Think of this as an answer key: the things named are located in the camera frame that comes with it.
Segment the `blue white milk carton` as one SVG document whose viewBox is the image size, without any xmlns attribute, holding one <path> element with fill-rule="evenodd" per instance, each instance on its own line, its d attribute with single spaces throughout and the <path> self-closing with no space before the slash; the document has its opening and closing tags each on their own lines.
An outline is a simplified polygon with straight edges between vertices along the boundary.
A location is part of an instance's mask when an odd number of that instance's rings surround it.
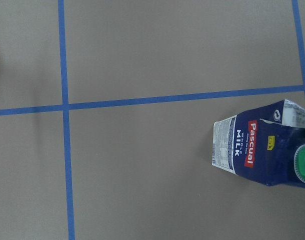
<svg viewBox="0 0 305 240">
<path fill-rule="evenodd" d="M 212 165 L 266 186 L 305 188 L 305 109 L 284 99 L 216 121 Z"/>
</svg>

